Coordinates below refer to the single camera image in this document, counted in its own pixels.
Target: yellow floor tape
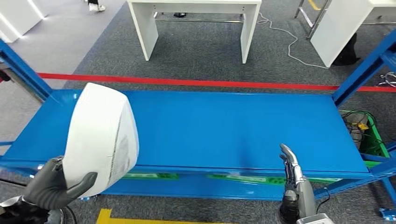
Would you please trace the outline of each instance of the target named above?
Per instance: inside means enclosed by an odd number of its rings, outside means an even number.
[[[110,218],[110,214],[111,214],[111,209],[101,209],[98,216],[98,220],[96,220],[96,224],[219,224],[219,223],[197,223],[197,222]]]
[[[319,11],[319,10],[320,10],[320,8],[318,8],[318,7],[316,6],[316,4],[313,2],[313,0],[308,0],[308,2],[309,2],[309,4],[312,6],[312,8],[313,8],[314,10],[316,10],[316,11]]]

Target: white table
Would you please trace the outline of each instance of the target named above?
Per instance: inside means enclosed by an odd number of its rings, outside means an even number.
[[[261,0],[127,0],[146,61],[158,39],[154,12],[244,14],[240,35],[242,63],[246,63]]]
[[[311,38],[327,67],[369,15],[396,15],[396,0],[332,0]]]

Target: silver robotic hand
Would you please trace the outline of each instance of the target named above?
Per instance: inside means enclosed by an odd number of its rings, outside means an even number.
[[[315,197],[309,180],[303,176],[297,157],[285,144],[281,154],[286,173],[280,216],[287,224],[333,224],[326,214],[316,214]]]

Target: lower shelf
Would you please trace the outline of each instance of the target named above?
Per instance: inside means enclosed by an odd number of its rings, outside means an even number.
[[[280,201],[283,185],[258,184],[179,175],[178,179],[119,180],[103,192],[108,195],[197,197]]]

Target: white cable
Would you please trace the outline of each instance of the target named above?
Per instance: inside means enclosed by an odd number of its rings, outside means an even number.
[[[301,63],[304,64],[304,65],[308,65],[308,66],[312,66],[312,67],[318,67],[318,68],[322,68],[322,69],[329,69],[329,68],[330,68],[330,67],[323,67],[323,66],[314,65],[314,64],[308,64],[308,63],[305,63],[305,62],[301,61],[300,59],[298,59],[298,58],[292,56],[292,55],[290,54],[290,51],[291,51],[290,48],[291,48],[291,46],[292,46],[295,42],[298,41],[298,38],[297,38],[296,36],[294,36],[291,32],[287,31],[287,30],[272,27],[272,21],[271,21],[271,20],[265,18],[265,17],[262,15],[262,13],[259,13],[259,15],[260,15],[260,17],[261,17],[262,19],[264,19],[264,20],[257,21],[257,24],[263,25],[263,24],[266,24],[267,22],[269,22],[269,28],[270,28],[270,29],[280,30],[280,31],[286,32],[286,33],[288,33],[290,36],[294,37],[295,40],[294,40],[291,44],[289,44],[288,47],[287,47],[287,48],[288,48],[287,56],[293,58],[294,60],[297,60],[297,61],[301,62]]]

